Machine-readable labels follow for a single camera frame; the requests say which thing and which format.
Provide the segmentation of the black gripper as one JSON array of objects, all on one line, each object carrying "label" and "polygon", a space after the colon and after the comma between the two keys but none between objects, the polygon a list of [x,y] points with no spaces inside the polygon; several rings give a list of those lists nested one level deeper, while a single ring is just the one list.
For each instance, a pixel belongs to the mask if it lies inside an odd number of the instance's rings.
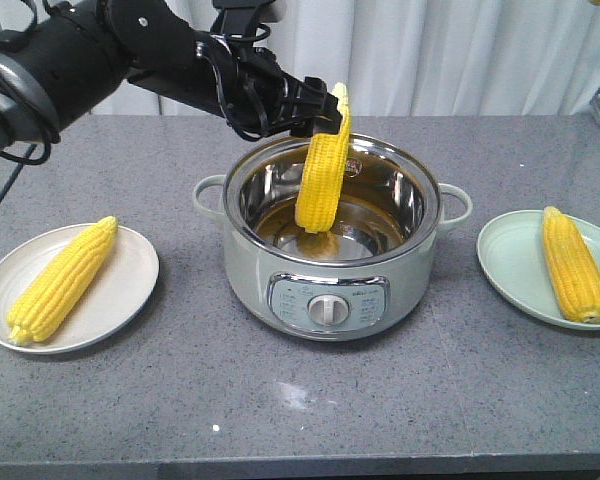
[{"label": "black gripper", "polygon": [[339,133],[339,99],[326,83],[286,73],[268,48],[245,37],[212,34],[196,42],[195,55],[210,66],[220,112],[241,138]]}]

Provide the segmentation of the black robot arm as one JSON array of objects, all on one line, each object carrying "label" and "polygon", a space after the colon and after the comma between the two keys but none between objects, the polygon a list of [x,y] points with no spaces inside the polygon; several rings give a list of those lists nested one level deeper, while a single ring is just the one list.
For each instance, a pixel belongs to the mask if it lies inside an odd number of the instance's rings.
[{"label": "black robot arm", "polygon": [[335,133],[337,99],[296,79],[261,46],[278,18],[270,1],[218,1],[207,31],[163,1],[59,2],[44,21],[0,32],[0,156],[61,132],[130,83],[223,118],[242,138]]}]

